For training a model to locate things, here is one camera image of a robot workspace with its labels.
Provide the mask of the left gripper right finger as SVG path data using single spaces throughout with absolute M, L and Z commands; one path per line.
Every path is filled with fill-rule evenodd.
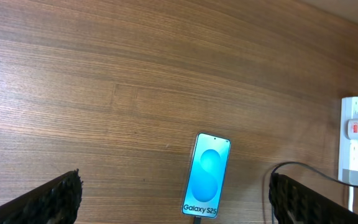
M 268 197 L 278 224 L 358 224 L 358 214 L 283 174 L 270 176 Z

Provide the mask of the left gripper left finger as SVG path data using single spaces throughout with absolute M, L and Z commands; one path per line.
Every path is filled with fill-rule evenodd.
M 0 224 L 76 221 L 82 199 L 79 170 L 69 171 L 0 206 Z

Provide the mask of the blue Galaxy smartphone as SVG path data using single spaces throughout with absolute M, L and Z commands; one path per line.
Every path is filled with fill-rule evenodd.
M 230 151 L 229 139 L 197 134 L 181 206 L 183 214 L 217 217 Z

